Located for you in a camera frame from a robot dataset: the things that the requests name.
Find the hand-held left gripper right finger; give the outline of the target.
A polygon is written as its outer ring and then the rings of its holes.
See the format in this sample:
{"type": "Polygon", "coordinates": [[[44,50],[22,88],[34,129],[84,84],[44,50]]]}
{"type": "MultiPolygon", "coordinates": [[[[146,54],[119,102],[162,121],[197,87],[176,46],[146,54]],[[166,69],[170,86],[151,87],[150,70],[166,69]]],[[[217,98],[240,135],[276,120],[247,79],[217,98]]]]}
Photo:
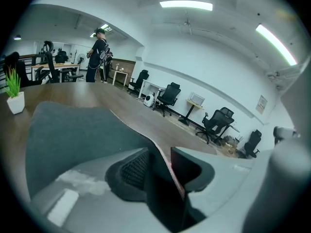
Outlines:
{"type": "Polygon", "coordinates": [[[171,148],[174,174],[185,190],[191,214],[203,218],[220,209],[242,185],[253,161],[171,148]]]}

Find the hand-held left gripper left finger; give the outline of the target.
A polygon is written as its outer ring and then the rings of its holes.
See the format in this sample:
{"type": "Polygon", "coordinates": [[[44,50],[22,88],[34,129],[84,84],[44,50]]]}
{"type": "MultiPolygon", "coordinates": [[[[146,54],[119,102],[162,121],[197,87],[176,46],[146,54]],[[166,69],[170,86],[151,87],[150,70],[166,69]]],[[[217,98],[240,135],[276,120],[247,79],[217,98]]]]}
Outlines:
{"type": "Polygon", "coordinates": [[[154,233],[147,205],[146,148],[112,154],[66,171],[32,205],[49,233],[154,233]]]}

